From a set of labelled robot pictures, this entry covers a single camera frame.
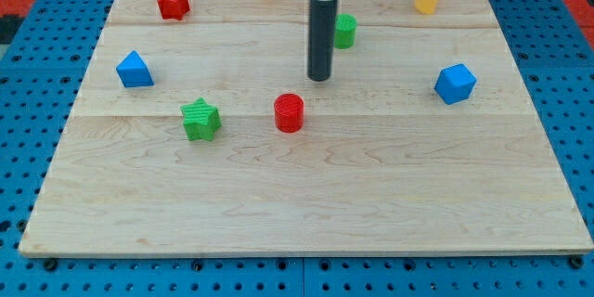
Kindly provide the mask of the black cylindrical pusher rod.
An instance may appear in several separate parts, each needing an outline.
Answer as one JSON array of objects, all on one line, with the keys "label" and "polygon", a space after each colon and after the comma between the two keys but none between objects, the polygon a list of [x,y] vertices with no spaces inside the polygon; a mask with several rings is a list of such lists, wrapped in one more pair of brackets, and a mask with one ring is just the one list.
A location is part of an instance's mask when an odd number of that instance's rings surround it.
[{"label": "black cylindrical pusher rod", "polygon": [[307,76],[315,82],[331,75],[337,8],[338,0],[309,1]]}]

